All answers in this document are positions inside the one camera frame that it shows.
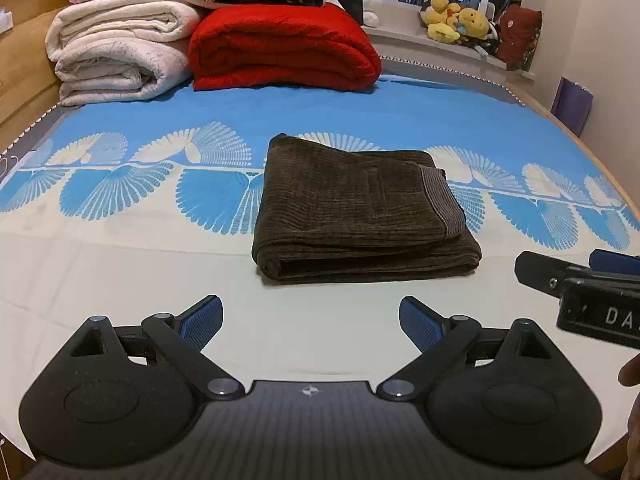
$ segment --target folded red blanket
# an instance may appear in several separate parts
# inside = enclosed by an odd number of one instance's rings
[[[332,4],[216,10],[193,33],[189,64],[195,90],[294,83],[357,91],[382,70],[364,31]]]

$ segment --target wooden bed frame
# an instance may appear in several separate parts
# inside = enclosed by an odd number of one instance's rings
[[[53,72],[53,63],[47,59],[44,38],[55,15],[68,4],[68,0],[0,0],[0,8],[12,12],[14,20],[14,28],[0,34],[0,153],[58,102],[60,81]],[[636,218],[640,218],[640,211],[629,195],[580,139],[524,90],[514,85],[509,89],[575,142],[613,183]],[[626,436],[590,465],[594,471],[602,473],[625,461]]]

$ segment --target dark red bag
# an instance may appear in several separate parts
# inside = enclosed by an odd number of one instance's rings
[[[507,70],[528,70],[542,28],[542,12],[510,5],[500,17],[500,46],[495,57]]]

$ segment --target human hand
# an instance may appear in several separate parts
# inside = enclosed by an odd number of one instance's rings
[[[640,354],[620,368],[618,382],[623,386],[640,384]],[[626,444],[626,466],[620,480],[640,480],[640,394],[631,408],[626,429],[629,433]]]

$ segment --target white wall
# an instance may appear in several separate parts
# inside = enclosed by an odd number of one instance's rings
[[[544,13],[526,88],[550,108],[562,76],[593,92],[581,139],[640,205],[640,0],[523,0]]]
[[[522,6],[541,10],[542,33],[531,71],[534,85],[527,91],[546,108],[551,108],[581,13],[582,0],[522,0]]]
[[[582,0],[564,75],[595,95],[581,139],[640,205],[640,0]]]

